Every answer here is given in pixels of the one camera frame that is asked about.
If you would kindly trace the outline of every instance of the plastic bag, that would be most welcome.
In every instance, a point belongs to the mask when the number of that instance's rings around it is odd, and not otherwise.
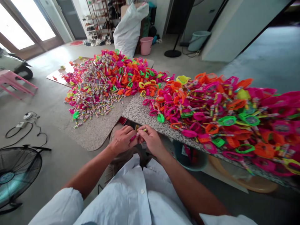
[[[133,58],[141,33],[141,21],[149,14],[149,5],[136,8],[133,3],[127,9],[113,33],[115,48],[128,58]]]

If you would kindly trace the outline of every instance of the power adapter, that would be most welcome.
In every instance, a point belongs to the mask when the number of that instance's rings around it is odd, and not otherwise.
[[[27,125],[27,122],[20,122],[16,125],[16,128],[25,128]]]
[[[23,117],[23,119],[29,119],[32,116],[31,113],[26,113]]]

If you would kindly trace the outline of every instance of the hand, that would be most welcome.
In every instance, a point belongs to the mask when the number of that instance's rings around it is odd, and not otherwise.
[[[156,130],[152,129],[149,125],[143,125],[139,127],[138,133],[139,143],[142,143],[145,140],[150,152],[157,158],[159,158],[161,153],[167,151],[163,146],[163,143],[160,140],[160,137]]]
[[[135,130],[127,125],[117,130],[112,142],[109,144],[111,151],[118,155],[135,146],[138,143],[138,139],[134,138],[130,141],[135,134]]]

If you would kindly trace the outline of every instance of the forearm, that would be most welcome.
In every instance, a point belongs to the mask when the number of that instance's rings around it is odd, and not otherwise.
[[[203,223],[199,213],[229,215],[224,205],[167,151],[163,151],[158,160],[167,172],[180,200],[198,224]]]
[[[116,157],[110,145],[95,158],[85,164],[78,173],[63,187],[78,190],[85,199],[97,185],[109,163]]]

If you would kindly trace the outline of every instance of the table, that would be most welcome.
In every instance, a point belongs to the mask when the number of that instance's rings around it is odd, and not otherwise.
[[[83,57],[82,60],[76,59],[74,63],[81,63],[84,59],[89,59]],[[152,68],[154,65],[153,60],[147,60],[148,67]],[[48,75],[46,78],[52,80],[56,83],[62,84],[64,86],[72,88],[72,86],[67,83],[64,79],[60,77],[61,73],[73,72],[73,67],[70,64],[65,65],[65,70],[59,69],[55,72]],[[132,99],[133,95],[123,98],[124,104],[121,102],[115,102],[113,104],[114,108],[108,115],[100,116],[99,118],[93,118],[92,120],[87,120],[83,126],[78,129],[73,129],[75,123],[72,122],[72,116],[69,113],[70,105],[63,105],[62,101],[65,96],[60,100],[59,104],[62,104],[62,107],[58,106],[54,109],[50,109],[50,114],[55,114],[55,118],[50,118],[53,125],[55,125],[60,131],[68,135],[71,139],[80,144],[83,148],[88,151],[95,151],[99,149],[107,137],[109,136],[111,130],[115,124],[119,121],[122,112]]]
[[[75,59],[75,60],[73,61],[73,63],[74,63],[74,64],[81,64],[81,63],[84,62],[85,59],[88,60],[88,59],[90,59],[90,58],[89,58],[89,57],[82,57],[82,59],[79,59],[79,58],[78,58],[78,59]],[[49,74],[48,76],[46,76],[46,78],[49,79],[49,80],[52,80],[52,81],[54,81],[54,82],[56,82],[56,83],[59,83],[59,84],[62,84],[62,85],[64,85],[64,86],[67,86],[67,87],[72,88],[73,86],[70,85],[69,83],[67,83],[67,82],[65,81],[65,79],[61,78],[60,74],[62,74],[62,73],[63,73],[63,74],[73,73],[73,72],[74,72],[73,66],[71,66],[71,65],[68,63],[68,64],[64,65],[64,67],[65,67],[66,69],[58,69],[58,70],[54,71],[53,73]]]
[[[206,152],[207,154],[210,154],[216,158],[219,158],[223,161],[231,163],[237,167],[243,168],[243,166],[240,163],[224,157],[221,153],[221,150],[218,149],[218,154],[211,154],[203,148],[202,144],[197,143],[193,139],[183,136],[180,131],[170,128],[170,123],[168,121],[166,121],[164,123],[160,123],[157,121],[156,117],[149,116],[150,110],[149,110],[148,106],[142,105],[143,100],[144,100],[144,98],[141,97],[140,95],[135,95],[131,99],[131,101],[127,105],[127,107],[125,108],[124,112],[122,113],[122,117],[129,119],[135,123],[141,124],[141,125],[148,124],[153,129],[155,129],[157,132],[159,132],[163,135],[166,135],[170,138],[180,141],[180,142],[182,142],[186,145],[189,145],[195,149],[198,149],[200,151]],[[295,191],[300,192],[300,188],[290,177],[278,177],[278,176],[275,176],[269,172],[266,172],[266,171],[260,169],[259,167],[251,164],[250,162],[247,162],[247,161],[245,161],[245,162],[248,164],[249,168],[251,169],[251,171],[254,174],[264,177],[264,178],[266,178],[270,181],[273,181],[277,184],[280,184],[282,186],[293,188]]]

